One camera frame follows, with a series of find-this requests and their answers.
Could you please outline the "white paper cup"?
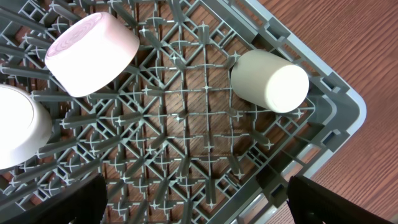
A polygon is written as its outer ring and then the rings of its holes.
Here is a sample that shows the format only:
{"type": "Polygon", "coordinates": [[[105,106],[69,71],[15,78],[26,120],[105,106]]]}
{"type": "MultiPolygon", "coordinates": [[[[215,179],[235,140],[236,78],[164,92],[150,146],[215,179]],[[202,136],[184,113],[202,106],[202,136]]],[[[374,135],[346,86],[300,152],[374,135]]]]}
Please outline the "white paper cup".
{"type": "Polygon", "coordinates": [[[307,96],[304,69],[265,50],[243,54],[231,71],[231,87],[240,98],[276,113],[299,107],[307,96]]]}

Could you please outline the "pink shallow bowl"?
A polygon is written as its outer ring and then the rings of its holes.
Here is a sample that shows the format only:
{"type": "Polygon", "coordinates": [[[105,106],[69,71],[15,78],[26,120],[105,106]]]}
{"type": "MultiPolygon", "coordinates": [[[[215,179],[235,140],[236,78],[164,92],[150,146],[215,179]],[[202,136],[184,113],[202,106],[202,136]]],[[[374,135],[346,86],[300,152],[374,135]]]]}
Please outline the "pink shallow bowl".
{"type": "Polygon", "coordinates": [[[114,80],[137,54],[140,40],[108,12],[68,28],[49,47],[45,65],[73,97],[90,95],[114,80]]]}

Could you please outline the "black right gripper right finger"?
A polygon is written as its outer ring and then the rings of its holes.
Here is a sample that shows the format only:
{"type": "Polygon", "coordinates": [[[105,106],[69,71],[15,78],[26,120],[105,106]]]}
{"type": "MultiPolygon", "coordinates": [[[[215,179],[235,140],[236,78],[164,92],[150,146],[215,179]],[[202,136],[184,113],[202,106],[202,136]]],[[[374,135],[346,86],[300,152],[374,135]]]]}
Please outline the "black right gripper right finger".
{"type": "Polygon", "coordinates": [[[302,175],[290,178],[287,197],[295,224],[392,224],[302,175]]]}

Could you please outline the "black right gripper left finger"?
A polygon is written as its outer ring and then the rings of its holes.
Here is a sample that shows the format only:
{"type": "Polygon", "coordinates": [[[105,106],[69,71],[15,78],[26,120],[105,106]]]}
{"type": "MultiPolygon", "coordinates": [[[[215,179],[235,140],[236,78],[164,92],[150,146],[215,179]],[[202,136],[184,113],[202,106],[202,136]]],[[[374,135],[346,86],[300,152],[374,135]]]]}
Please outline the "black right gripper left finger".
{"type": "Polygon", "coordinates": [[[99,224],[103,219],[107,202],[106,181],[103,175],[91,175],[38,206],[3,221],[3,224],[99,224]]]}

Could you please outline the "white small bowl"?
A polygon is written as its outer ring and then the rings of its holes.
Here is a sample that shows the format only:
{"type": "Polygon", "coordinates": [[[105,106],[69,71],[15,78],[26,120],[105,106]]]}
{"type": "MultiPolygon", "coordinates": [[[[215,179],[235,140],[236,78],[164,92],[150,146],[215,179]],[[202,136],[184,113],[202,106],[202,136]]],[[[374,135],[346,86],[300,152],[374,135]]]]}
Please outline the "white small bowl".
{"type": "Polygon", "coordinates": [[[28,92],[1,85],[1,169],[33,157],[52,134],[49,112],[28,92]]]}

